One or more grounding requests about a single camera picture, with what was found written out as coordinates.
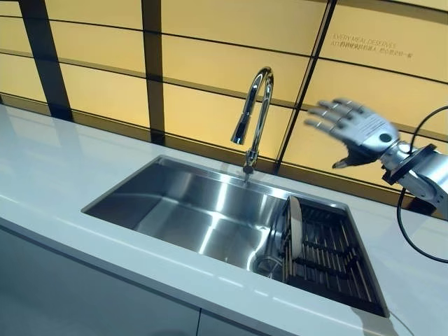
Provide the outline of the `robot right hand dark palm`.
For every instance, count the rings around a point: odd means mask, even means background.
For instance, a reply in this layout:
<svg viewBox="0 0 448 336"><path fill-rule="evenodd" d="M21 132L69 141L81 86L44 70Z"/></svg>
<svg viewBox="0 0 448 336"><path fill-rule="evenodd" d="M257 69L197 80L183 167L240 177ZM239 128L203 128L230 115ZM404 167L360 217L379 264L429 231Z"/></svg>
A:
<svg viewBox="0 0 448 336"><path fill-rule="evenodd" d="M375 162L400 140L398 130L387 119L350 99L321 100L308 114L316 118L306 119L305 125L341 141L347 148L348 156L335 162L334 169Z"/></svg>

